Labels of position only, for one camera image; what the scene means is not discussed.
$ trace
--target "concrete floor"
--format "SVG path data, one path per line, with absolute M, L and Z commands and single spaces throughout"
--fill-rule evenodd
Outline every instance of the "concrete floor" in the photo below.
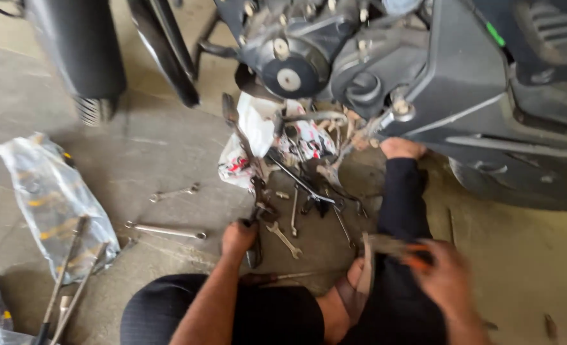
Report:
M 190 37 L 210 1 L 185 1 L 177 11 Z M 203 63 L 201 111 L 180 105 L 137 40 L 126 3 L 111 2 L 131 89 L 119 114 L 103 128 L 77 122 L 69 101 L 42 59 L 29 26 L 0 16 L 0 144 L 34 131 L 49 134 L 71 153 L 88 187 L 107 211 L 120 239 L 138 238 L 115 264 L 93 278 L 64 344 L 119 343 L 119 318 L 131 295 L 150 280 L 179 272 L 209 272 L 218 257 L 221 229 L 245 215 L 251 197 L 219 181 L 217 158 L 230 135 L 219 115 L 219 93 L 238 93 L 234 64 Z M 229 41 L 220 28 L 217 39 Z M 341 172 L 348 188 L 370 193 L 379 188 L 383 159 L 378 152 L 351 157 Z M 498 344 L 550 344 L 543 315 L 550 314 L 567 344 L 567 213 L 513 208 L 478 200 L 464 191 L 443 160 L 427 157 L 431 182 L 425 194 L 431 231 L 453 241 L 473 268 L 475 296 L 484 319 L 498 326 L 490 335 Z M 374 184 L 364 181 L 374 180 Z M 149 195 L 200 182 L 196 195 L 151 204 Z M 287 177 L 275 175 L 271 186 L 292 191 Z M 291 202 L 277 200 L 289 224 Z M 374 226 L 348 208 L 345 219 L 354 237 Z M 209 232 L 205 242 L 139 234 L 123 227 L 127 220 L 194 226 Z M 299 272 L 344 268 L 353 253 L 333 214 L 298 219 L 303 249 L 293 260 L 274 235 L 262 229 L 265 250 L 261 271 Z M 320 294 L 336 275 L 298 279 Z M 53 281 L 17 208 L 11 180 L 0 159 L 0 288 L 17 332 L 37 333 Z

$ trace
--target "cable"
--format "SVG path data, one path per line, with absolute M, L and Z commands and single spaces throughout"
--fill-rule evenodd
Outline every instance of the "cable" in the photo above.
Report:
M 19 8 L 19 12 L 20 12 L 19 14 L 9 13 L 9 12 L 2 10 L 1 8 L 0 8 L 0 14 L 5 15 L 7 17 L 11 17 L 11 18 L 23 18 L 23 1 L 21 1 L 18 4 L 18 8 Z

